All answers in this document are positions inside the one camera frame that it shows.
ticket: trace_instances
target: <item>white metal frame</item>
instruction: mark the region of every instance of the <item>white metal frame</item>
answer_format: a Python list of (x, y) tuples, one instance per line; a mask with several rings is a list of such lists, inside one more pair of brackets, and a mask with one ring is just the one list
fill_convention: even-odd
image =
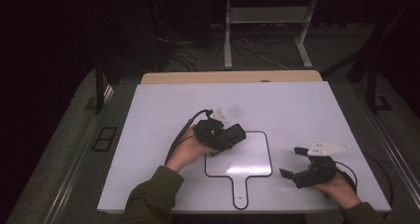
[(303, 45), (312, 20), (317, 0), (311, 0), (309, 6), (302, 7), (260, 7), (231, 8), (231, 0), (226, 0), (225, 27), (225, 69), (232, 69), (231, 24), (241, 23), (302, 23), (302, 31), (295, 38), (297, 50), (305, 68), (312, 68), (312, 62)]

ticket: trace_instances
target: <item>cable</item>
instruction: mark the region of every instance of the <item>cable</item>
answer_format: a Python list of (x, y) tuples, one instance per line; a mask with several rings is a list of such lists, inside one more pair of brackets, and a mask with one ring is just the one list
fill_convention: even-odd
[(254, 49), (252, 49), (252, 50), (250, 50), (248, 48), (241, 47), (241, 46), (238, 46), (238, 47), (241, 48), (241, 49), (243, 49), (243, 50), (250, 51), (250, 52), (254, 52), (255, 50), (257, 50), (260, 55), (267, 55), (267, 54), (269, 54), (269, 45), (267, 45), (266, 43), (263, 43), (261, 41), (256, 41), (256, 40), (246, 40), (246, 41), (248, 41), (248, 45), (250, 44), (250, 42), (262, 44), (265, 47), (265, 51), (264, 52), (261, 52), (256, 47), (254, 47)]
[(169, 40), (166, 40), (166, 39), (162, 39), (162, 38), (157, 38), (157, 39), (158, 39), (159, 41), (161, 41), (161, 42), (171, 44), (172, 46), (176, 46), (176, 45), (177, 45), (176, 43), (173, 43), (173, 42), (171, 42), (171, 41), (169, 41)]
[(171, 59), (173, 59), (173, 60), (178, 61), (178, 62), (179, 62), (179, 63), (181, 63), (181, 64), (183, 64), (183, 65), (186, 67), (186, 69), (188, 70), (188, 72), (189, 72), (189, 71), (191, 71), (191, 70), (189, 69), (188, 64), (186, 64), (184, 61), (180, 60), (180, 59), (179, 59), (179, 58), (177, 58), (177, 57), (173, 57), (173, 56), (171, 56), (170, 58), (171, 58)]
[(271, 59), (269, 59), (269, 58), (266, 58), (266, 57), (264, 57), (263, 55), (261, 55), (260, 53), (259, 53), (259, 51), (257, 51), (257, 49), (255, 49), (254, 47), (253, 47), (253, 45), (251, 45), (247, 40), (245, 40), (244, 38), (240, 38), (241, 40), (243, 40), (244, 42), (246, 42), (261, 58), (263, 58), (263, 59), (265, 59), (266, 61), (268, 61), (268, 62), (271, 62), (271, 63), (274, 63), (274, 64), (277, 64), (277, 65), (279, 65), (279, 66), (281, 66), (281, 67), (283, 67), (283, 68), (285, 68), (285, 69), (287, 69), (287, 70), (290, 70), (290, 68), (288, 68), (288, 67), (286, 67), (286, 66), (284, 66), (283, 64), (281, 64), (281, 63), (278, 63), (278, 62), (275, 62), (275, 61), (272, 61)]
[(311, 49), (308, 50), (308, 52), (306, 53), (306, 57), (302, 60), (302, 61), (306, 61), (306, 59), (309, 57), (309, 54), (312, 54), (313, 52), (315, 52), (315, 50), (318, 49), (319, 45), (321, 45), (321, 43), (323, 43), (325, 41), (325, 39), (327, 38), (327, 36), (329, 36), (331, 34), (331, 32), (333, 32), (334, 26), (331, 26), (331, 28), (328, 30), (328, 32), (326, 32), (326, 35), (320, 40), (318, 41), (318, 43), (315, 44), (315, 46)]
[[(389, 177), (389, 174), (386, 172), (385, 168), (377, 161), (373, 156), (369, 155), (368, 153), (362, 152), (366, 157), (370, 158), (379, 168), (382, 170), (383, 174), (385, 175), (386, 181), (389, 185), (389, 206), (392, 208), (393, 205), (393, 196), (394, 196), (394, 190), (392, 186), (391, 178)], [(388, 216), (389, 212), (383, 214), (383, 218), (386, 218)]]
[(172, 68), (172, 71), (173, 71), (173, 72), (176, 72), (176, 65), (175, 65), (175, 61), (174, 61), (174, 60), (170, 60), (169, 62), (171, 62), (169, 65), (170, 65), (170, 68)]
[(169, 158), (172, 156), (173, 151), (178, 147), (178, 145), (185, 141), (186, 139), (179, 141), (181, 139), (182, 135), (186, 132), (186, 130), (191, 126), (192, 122), (194, 122), (194, 119), (197, 118), (200, 114), (206, 113), (207, 116), (210, 116), (210, 114), (213, 113), (213, 110), (204, 109), (196, 113), (191, 119), (188, 120), (188, 122), (183, 126), (182, 130), (179, 132), (179, 134), (176, 136), (175, 140), (173, 141), (172, 145), (169, 148), (169, 151), (167, 152), (166, 159), (164, 160), (164, 164), (166, 165)]
[(179, 56), (177, 54), (172, 54), (172, 56), (174, 56), (174, 58), (178, 59), (178, 61), (183, 59), (183, 61), (185, 61), (186, 64), (189, 64), (194, 69), (194, 71), (197, 71), (197, 67), (195, 67), (194, 63), (189, 61), (187, 58)]
[(232, 49), (233, 49), (233, 50), (235, 50), (235, 52), (236, 52), (238, 55), (242, 56), (242, 57), (246, 57), (246, 58), (260, 58), (259, 56), (247, 56), (247, 55), (245, 55), (245, 54), (241, 53), (241, 52), (238, 50), (238, 48), (240, 48), (240, 46), (239, 46), (238, 44), (236, 44), (234, 41), (231, 41), (231, 46), (232, 46)]
[(189, 137), (187, 137), (187, 138), (182, 139), (181, 141), (179, 141), (179, 142), (178, 142), (177, 146), (179, 146), (179, 144), (181, 144), (181, 143), (185, 142), (186, 140), (188, 140), (188, 139), (190, 139), (190, 138), (193, 138), (193, 137), (195, 137), (195, 134), (194, 134), (194, 135), (192, 135), (192, 136), (189, 136)]
[(355, 187), (358, 188), (358, 177), (356, 176), (355, 172), (350, 167), (348, 167), (347, 165), (344, 165), (343, 163), (340, 163), (340, 162), (335, 162), (335, 163), (347, 168), (353, 174), (353, 176), (355, 177)]
[(218, 49), (218, 51), (216, 52), (216, 54), (215, 54), (215, 55), (212, 55), (212, 56), (210, 56), (210, 57), (206, 57), (206, 58), (196, 57), (196, 56), (194, 56), (193, 54), (190, 54), (190, 53), (185, 52), (185, 51), (180, 50), (180, 49), (178, 49), (178, 50), (177, 50), (177, 52), (180, 52), (180, 53), (186, 54), (186, 55), (188, 55), (188, 56), (190, 56), (191, 58), (194, 58), (194, 59), (196, 59), (196, 60), (210, 60), (210, 59), (213, 59), (213, 58), (218, 57), (218, 56), (219, 56), (219, 54), (220, 54), (220, 52), (222, 51), (222, 49), (223, 49), (223, 44), (221, 44), (221, 45), (220, 45), (220, 47), (219, 47), (219, 49)]
[(170, 36), (172, 36), (172, 28), (168, 24), (163, 23), (163, 22), (157, 22), (157, 25), (158, 26), (163, 25), (163, 26), (167, 27), (168, 34), (164, 39), (168, 40), (170, 38)]
[(266, 36), (266, 35), (268, 35), (271, 31), (272, 31), (272, 29), (273, 28), (275, 28), (275, 24), (273, 24), (273, 23), (268, 23), (268, 24), (263, 24), (263, 25), (260, 25), (260, 24), (257, 24), (257, 26), (268, 26), (268, 30), (265, 30), (265, 32), (262, 32), (261, 34), (259, 34), (259, 35), (257, 35), (256, 33), (254, 33), (254, 29), (252, 29), (251, 31), (250, 31), (250, 35), (255, 39), (256, 37), (260, 37), (260, 38), (262, 38), (262, 37), (264, 37), (264, 36)]

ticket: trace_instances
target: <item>green sleeve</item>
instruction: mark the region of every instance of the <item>green sleeve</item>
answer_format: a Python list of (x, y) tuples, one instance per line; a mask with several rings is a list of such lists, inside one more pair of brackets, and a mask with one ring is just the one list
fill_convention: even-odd
[(384, 220), (367, 202), (344, 211), (344, 217), (350, 224), (391, 224)]
[(166, 167), (159, 167), (153, 177), (130, 193), (120, 223), (170, 223), (175, 196), (183, 177)]

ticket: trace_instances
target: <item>hand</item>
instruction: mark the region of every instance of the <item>hand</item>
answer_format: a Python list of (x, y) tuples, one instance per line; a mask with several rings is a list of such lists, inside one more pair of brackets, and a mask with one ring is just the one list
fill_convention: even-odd
[(350, 184), (338, 172), (332, 180), (313, 185), (311, 188), (327, 194), (342, 209), (350, 209), (362, 203)]
[(173, 151), (172, 156), (166, 163), (166, 167), (180, 172), (182, 168), (195, 162), (206, 153), (216, 152), (213, 149), (201, 144), (195, 137), (193, 127), (188, 128), (180, 138), (181, 143)]

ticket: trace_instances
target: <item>white plastic part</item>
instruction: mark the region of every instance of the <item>white plastic part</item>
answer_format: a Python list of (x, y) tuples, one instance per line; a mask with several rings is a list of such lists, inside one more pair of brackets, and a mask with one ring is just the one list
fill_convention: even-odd
[(308, 151), (308, 156), (327, 157), (332, 154), (346, 152), (349, 150), (350, 150), (350, 146), (342, 146), (342, 145), (315, 141)]
[(229, 123), (229, 119), (222, 113), (222, 108), (214, 110), (210, 117), (225, 124)]

